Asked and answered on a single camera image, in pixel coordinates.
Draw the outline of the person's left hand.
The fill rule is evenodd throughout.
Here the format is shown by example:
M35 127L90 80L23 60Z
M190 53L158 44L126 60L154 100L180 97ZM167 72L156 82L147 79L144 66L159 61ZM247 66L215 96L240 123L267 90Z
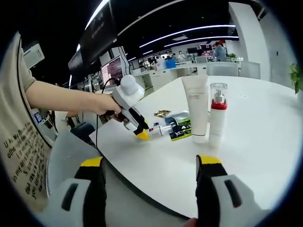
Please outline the person's left hand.
M94 113L99 115L105 115L106 112L113 112L110 114L111 118L118 122L122 122L118 118L118 114L121 113L121 107L116 103L111 95L107 94L94 94L92 101L92 110Z

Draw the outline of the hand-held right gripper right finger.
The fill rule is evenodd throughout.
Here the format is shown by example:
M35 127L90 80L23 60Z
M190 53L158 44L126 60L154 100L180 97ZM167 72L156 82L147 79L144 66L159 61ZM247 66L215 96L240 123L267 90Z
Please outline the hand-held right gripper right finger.
M196 202L198 227L255 227L263 219L252 189L216 157L196 156Z

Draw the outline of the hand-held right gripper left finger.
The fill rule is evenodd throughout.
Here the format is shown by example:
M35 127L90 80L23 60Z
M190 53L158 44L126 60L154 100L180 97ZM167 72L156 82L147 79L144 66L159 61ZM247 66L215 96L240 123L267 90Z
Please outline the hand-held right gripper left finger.
M105 227L106 180L103 157L85 160L73 178L54 191L47 206L48 227Z

